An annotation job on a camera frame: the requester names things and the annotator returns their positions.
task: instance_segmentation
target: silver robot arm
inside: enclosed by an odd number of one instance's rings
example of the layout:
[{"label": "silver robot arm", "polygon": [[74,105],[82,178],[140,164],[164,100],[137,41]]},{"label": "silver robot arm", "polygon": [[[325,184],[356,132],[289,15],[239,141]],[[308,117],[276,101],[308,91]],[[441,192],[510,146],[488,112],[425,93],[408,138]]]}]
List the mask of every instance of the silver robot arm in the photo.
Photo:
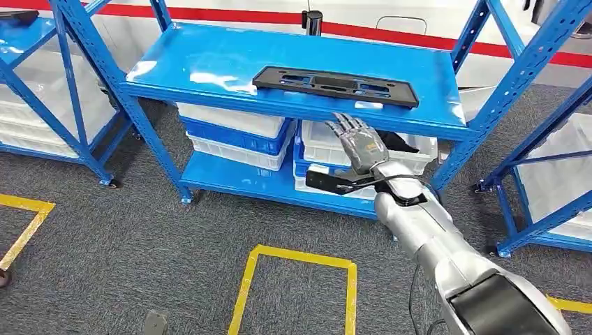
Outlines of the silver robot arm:
[{"label": "silver robot arm", "polygon": [[364,178],[314,181],[320,175],[307,174],[307,184],[338,194],[372,184],[369,180],[382,184],[374,201],[376,215],[436,283],[451,334],[571,334],[561,313],[534,285],[481,256],[436,195],[410,178],[405,165],[388,161],[388,150],[374,129],[345,114],[336,117],[338,123],[327,124],[340,138],[353,172]]}]

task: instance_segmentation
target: yellow floor marking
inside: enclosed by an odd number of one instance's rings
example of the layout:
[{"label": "yellow floor marking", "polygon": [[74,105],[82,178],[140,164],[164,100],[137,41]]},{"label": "yellow floor marking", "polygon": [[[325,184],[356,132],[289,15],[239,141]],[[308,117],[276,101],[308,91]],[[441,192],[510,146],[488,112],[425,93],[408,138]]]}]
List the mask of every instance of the yellow floor marking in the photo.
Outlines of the yellow floor marking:
[{"label": "yellow floor marking", "polygon": [[0,268],[6,270],[10,264],[15,260],[18,254],[22,251],[27,242],[31,239],[35,231],[39,228],[41,223],[45,220],[47,215],[52,211],[55,204],[51,202],[44,202],[40,200],[31,200],[25,198],[15,197],[13,195],[0,194],[0,204],[4,206],[26,209],[27,211],[36,211],[37,215],[33,218],[27,228],[22,232],[17,241],[11,246],[8,252],[0,260]]},{"label": "yellow floor marking", "polygon": [[251,282],[253,281],[253,275],[255,274],[255,267],[257,266],[257,258],[259,255],[275,256],[289,260],[299,260],[301,262],[347,269],[348,287],[346,293],[346,335],[355,334],[355,307],[357,296],[357,266],[355,263],[352,263],[350,260],[344,260],[343,258],[315,255],[313,253],[303,253],[301,251],[275,248],[273,246],[262,246],[258,244],[249,253],[249,258],[246,261],[241,287],[239,289],[237,302],[235,303],[235,311],[232,314],[232,321],[230,322],[230,326],[228,328],[228,335],[237,335],[239,333],[242,315],[246,304],[246,297],[249,295],[249,288],[251,288]]},{"label": "yellow floor marking", "polygon": [[547,299],[560,311],[570,311],[585,314],[592,314],[592,304],[586,302],[565,300],[559,298],[553,298],[547,295]]}]

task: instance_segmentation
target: blue metal shelf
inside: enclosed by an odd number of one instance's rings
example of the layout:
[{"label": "blue metal shelf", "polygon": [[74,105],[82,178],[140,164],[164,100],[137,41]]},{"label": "blue metal shelf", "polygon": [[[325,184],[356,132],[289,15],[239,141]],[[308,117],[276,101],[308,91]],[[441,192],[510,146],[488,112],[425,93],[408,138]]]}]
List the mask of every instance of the blue metal shelf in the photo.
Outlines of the blue metal shelf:
[{"label": "blue metal shelf", "polygon": [[[409,109],[257,90],[252,79],[265,66],[407,81],[420,105]],[[450,53],[441,50],[174,22],[130,71],[124,87],[136,96],[317,121],[344,112],[380,129],[451,140],[475,133],[465,126]]]},{"label": "blue metal shelf", "polygon": [[[538,147],[550,133],[554,132],[558,126],[563,124],[565,120],[576,112],[578,107],[587,104],[591,99],[592,76],[590,76],[580,88],[575,90],[568,99],[552,112],[551,115],[549,115],[549,117],[532,132],[532,134],[519,144],[518,147],[478,185],[479,191],[490,191],[495,188],[497,192],[505,225],[508,229],[508,237],[498,243],[497,246],[498,254],[500,256],[510,257],[513,250],[529,243],[592,252],[592,241],[590,240],[578,239],[549,232],[553,228],[568,222],[579,212],[588,211],[592,208],[592,190],[580,195],[565,206],[534,223],[528,207],[528,195],[526,194],[519,169],[517,168],[518,165],[523,164],[532,164],[542,161],[557,161],[592,155],[591,150],[586,150],[547,157],[528,158],[528,154],[531,150]],[[514,218],[512,217],[512,209],[510,208],[510,203],[506,198],[502,185],[502,180],[509,174],[512,175],[518,190],[518,200],[522,213],[526,219],[526,227],[520,231],[518,231]]]},{"label": "blue metal shelf", "polygon": [[[163,34],[124,77],[80,1],[50,0],[64,14],[74,39],[142,133],[183,202],[190,201],[186,187],[189,185],[304,205],[310,205],[311,201],[289,192],[288,187],[293,187],[291,173],[288,176],[286,172],[284,177],[276,179],[286,183],[277,186],[286,194],[271,189],[247,188],[238,179],[222,180],[217,172],[218,169],[227,170],[225,165],[234,167],[237,163],[209,159],[204,154],[193,155],[181,179],[136,97],[317,121],[332,119],[332,112],[346,112],[379,129],[454,140],[454,149],[431,180],[434,188],[440,190],[485,141],[592,8],[589,0],[558,2],[536,35],[523,47],[500,1],[478,0],[453,51],[446,52],[175,23],[170,19],[164,0],[150,2]],[[466,125],[455,73],[491,13],[503,30],[515,62],[479,114]],[[265,66],[309,68],[407,81],[416,91],[420,105],[407,109],[277,89],[257,90],[252,79]],[[343,212],[339,204],[323,203],[323,207]]]},{"label": "blue metal shelf", "polygon": [[0,58],[15,68],[55,34],[53,19],[38,17],[29,26],[0,22]]},{"label": "blue metal shelf", "polygon": [[376,219],[373,201],[296,191],[292,151],[290,144],[283,165],[277,172],[194,152],[185,167],[181,183],[190,188],[245,195]]},{"label": "blue metal shelf", "polygon": [[550,232],[546,232],[533,238],[530,243],[541,244],[543,246],[554,246],[556,248],[586,251],[592,253],[592,241],[589,241],[587,239],[578,239],[575,237],[552,234]]},{"label": "blue metal shelf", "polygon": [[[96,2],[89,4],[86,9],[83,8],[83,10],[85,10],[85,12],[88,11],[88,13],[91,14],[95,13],[101,6],[104,6],[106,2],[106,0],[97,0]],[[66,37],[66,34],[71,32],[68,30],[70,27],[64,22],[63,14],[53,3],[51,4],[54,19],[37,17],[28,25],[16,24],[12,21],[0,22],[0,82],[9,86],[15,94],[22,98],[23,101],[25,101],[30,108],[36,112],[37,115],[78,155],[78,157],[71,158],[59,156],[20,147],[13,147],[2,143],[0,143],[0,151],[83,164],[97,174],[100,184],[110,185],[113,180],[113,175],[105,169],[104,165],[125,134],[127,134],[129,127],[131,126],[131,121],[125,112],[118,112],[106,125],[104,125],[97,136],[95,136],[92,143],[89,144],[87,142],[80,99],[78,98],[70,50],[68,48]],[[51,111],[48,110],[47,106],[35,96],[34,92],[31,91],[14,72],[16,66],[55,35],[57,35],[59,40],[61,57],[66,70],[66,82],[68,84],[79,139],[74,137],[70,131],[60,123]],[[115,121],[121,118],[124,120],[122,121],[118,132],[107,144],[102,153],[96,152],[98,143],[114,126]]]}]

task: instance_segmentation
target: black cable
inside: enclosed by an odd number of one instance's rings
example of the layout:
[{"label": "black cable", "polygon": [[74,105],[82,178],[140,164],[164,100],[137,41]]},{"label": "black cable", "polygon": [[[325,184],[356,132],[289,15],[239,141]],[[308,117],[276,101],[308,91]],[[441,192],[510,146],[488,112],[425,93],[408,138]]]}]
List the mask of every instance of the black cable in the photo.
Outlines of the black cable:
[{"label": "black cable", "polygon": [[429,325],[429,328],[427,329],[426,335],[431,335],[431,333],[434,331],[434,328],[436,328],[437,325],[441,325],[443,323],[446,323],[444,319],[439,319],[432,322],[431,325]]},{"label": "black cable", "polygon": [[417,277],[417,273],[420,270],[420,263],[415,266],[415,271],[413,272],[413,279],[411,279],[411,287],[409,288],[409,316],[411,317],[411,323],[413,323],[413,330],[415,330],[415,335],[420,335],[420,330],[417,328],[417,324],[415,324],[415,319],[413,318],[413,311],[411,310],[411,297],[413,296],[413,286],[415,286],[415,278]]},{"label": "black cable", "polygon": [[354,185],[355,185],[356,188],[364,188],[364,187],[367,187],[367,186],[371,186],[371,185],[374,185],[374,184],[381,183],[383,181],[389,181],[391,179],[396,179],[396,178],[408,178],[408,179],[415,179],[415,180],[417,180],[423,186],[427,187],[436,196],[436,199],[438,199],[438,202],[440,204],[442,204],[442,197],[440,196],[440,192],[438,192],[434,187],[432,187],[430,183],[428,183],[427,181],[421,180],[418,176],[415,176],[413,174],[395,174],[393,176],[388,176],[386,178],[369,181],[369,182],[363,183],[363,184],[356,184],[356,183],[354,183]]}]

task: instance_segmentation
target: blue plastic crate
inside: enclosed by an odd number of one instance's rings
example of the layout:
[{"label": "blue plastic crate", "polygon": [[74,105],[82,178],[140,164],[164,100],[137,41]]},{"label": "blue plastic crate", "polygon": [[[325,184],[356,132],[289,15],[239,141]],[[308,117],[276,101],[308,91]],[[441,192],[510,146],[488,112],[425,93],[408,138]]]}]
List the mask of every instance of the blue plastic crate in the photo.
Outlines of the blue plastic crate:
[{"label": "blue plastic crate", "polygon": [[298,128],[294,135],[294,174],[296,177],[306,177],[306,171],[309,169],[311,164],[320,164],[329,168],[329,173],[334,174],[337,170],[349,170],[349,166],[345,165],[333,165],[326,163],[314,163],[307,161],[304,158],[304,143],[302,142],[302,121],[298,121]]},{"label": "blue plastic crate", "polygon": [[286,139],[290,122],[292,121],[292,119],[286,118],[281,125],[277,137],[268,138],[196,119],[190,119],[188,117],[180,118],[185,124],[185,128],[189,135],[273,156],[279,154],[281,146]]}]

